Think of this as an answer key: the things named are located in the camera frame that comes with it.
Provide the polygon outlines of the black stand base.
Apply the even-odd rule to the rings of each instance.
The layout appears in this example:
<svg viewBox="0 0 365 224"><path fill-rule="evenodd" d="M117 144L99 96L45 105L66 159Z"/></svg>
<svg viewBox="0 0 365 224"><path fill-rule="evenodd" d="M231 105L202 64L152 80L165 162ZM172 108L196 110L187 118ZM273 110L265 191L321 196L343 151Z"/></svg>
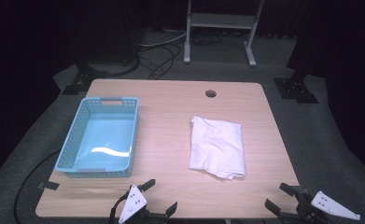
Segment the black stand base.
<svg viewBox="0 0 365 224"><path fill-rule="evenodd" d="M81 91L87 91L96 78L107 76L106 71L92 68L87 61L77 62L76 66L77 74L72 83L64 88L63 95L75 95Z"/></svg>
<svg viewBox="0 0 365 224"><path fill-rule="evenodd" d="M294 78L275 78L274 83L282 99L295 100L299 104L317 104L316 97L309 92L303 81Z"/></svg>

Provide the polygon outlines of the black equipment box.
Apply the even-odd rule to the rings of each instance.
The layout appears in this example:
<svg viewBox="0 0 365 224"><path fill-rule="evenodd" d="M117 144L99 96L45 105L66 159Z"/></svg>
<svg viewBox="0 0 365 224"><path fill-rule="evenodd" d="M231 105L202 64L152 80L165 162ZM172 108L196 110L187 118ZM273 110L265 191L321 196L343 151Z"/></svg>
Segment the black equipment box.
<svg viewBox="0 0 365 224"><path fill-rule="evenodd" d="M92 62L121 63L133 61L143 31L134 16L97 19L89 26Z"/></svg>

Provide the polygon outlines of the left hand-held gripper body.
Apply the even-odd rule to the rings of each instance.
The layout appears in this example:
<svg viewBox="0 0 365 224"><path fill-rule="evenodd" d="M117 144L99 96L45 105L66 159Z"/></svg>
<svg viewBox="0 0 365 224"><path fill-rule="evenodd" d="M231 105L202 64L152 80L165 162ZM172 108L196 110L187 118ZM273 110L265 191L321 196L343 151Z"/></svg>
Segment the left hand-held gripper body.
<svg viewBox="0 0 365 224"><path fill-rule="evenodd" d="M110 210L109 224L166 224L169 217L164 214L151 213L147 210L147 199L136 185L131 185ZM124 207L116 218L119 204L125 202Z"/></svg>

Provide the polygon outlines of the light blue perforated plastic basket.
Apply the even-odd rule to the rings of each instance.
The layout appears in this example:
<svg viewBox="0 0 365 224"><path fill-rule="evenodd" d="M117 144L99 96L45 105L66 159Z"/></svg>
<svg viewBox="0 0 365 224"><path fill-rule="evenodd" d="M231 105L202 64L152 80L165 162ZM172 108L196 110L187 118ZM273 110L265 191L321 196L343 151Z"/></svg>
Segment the light blue perforated plastic basket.
<svg viewBox="0 0 365 224"><path fill-rule="evenodd" d="M135 97L81 100L55 170L72 178L130 176L138 106Z"/></svg>

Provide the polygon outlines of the white metal stand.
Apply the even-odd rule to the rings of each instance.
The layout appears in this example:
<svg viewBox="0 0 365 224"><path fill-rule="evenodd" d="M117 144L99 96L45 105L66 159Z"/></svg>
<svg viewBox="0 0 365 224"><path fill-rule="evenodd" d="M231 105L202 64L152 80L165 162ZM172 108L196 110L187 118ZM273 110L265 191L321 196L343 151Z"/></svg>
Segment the white metal stand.
<svg viewBox="0 0 365 224"><path fill-rule="evenodd" d="M251 47L260 21L260 14L264 6L264 2L265 0L259 0L256 13L254 15L230 15L192 12L192 0L188 0L183 62L185 64L190 63L190 32L193 28L240 29L249 31L248 39L244 42L244 48L246 50L246 57L249 65L251 67L256 67L257 63Z"/></svg>

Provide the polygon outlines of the white cloth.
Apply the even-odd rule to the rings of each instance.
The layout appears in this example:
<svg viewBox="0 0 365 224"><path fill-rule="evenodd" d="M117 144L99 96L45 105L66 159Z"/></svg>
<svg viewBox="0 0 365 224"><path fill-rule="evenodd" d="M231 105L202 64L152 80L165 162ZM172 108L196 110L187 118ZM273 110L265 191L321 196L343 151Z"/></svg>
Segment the white cloth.
<svg viewBox="0 0 365 224"><path fill-rule="evenodd" d="M242 125L224 120L191 120L189 168L232 180L246 175Z"/></svg>

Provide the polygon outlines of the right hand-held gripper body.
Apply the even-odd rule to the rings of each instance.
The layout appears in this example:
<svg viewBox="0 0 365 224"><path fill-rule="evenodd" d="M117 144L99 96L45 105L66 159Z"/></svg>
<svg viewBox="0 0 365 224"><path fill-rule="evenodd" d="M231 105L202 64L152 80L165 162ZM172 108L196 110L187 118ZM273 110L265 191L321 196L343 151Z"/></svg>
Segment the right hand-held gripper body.
<svg viewBox="0 0 365 224"><path fill-rule="evenodd" d="M282 224L332 224L327 215L334 217L360 220L360 215L333 200L323 191L315 196L308 189L284 189L289 196L298 201L296 214L279 211L279 220Z"/></svg>

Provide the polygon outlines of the black tape strip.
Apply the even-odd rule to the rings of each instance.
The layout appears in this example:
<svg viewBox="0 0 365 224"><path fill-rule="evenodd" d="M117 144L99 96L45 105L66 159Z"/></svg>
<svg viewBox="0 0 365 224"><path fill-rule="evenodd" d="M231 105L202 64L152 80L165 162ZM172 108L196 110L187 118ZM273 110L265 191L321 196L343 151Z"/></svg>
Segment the black tape strip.
<svg viewBox="0 0 365 224"><path fill-rule="evenodd" d="M59 187L58 183L54 183L51 181L41 181L38 183L37 187L39 189L51 189L51 190L56 190Z"/></svg>

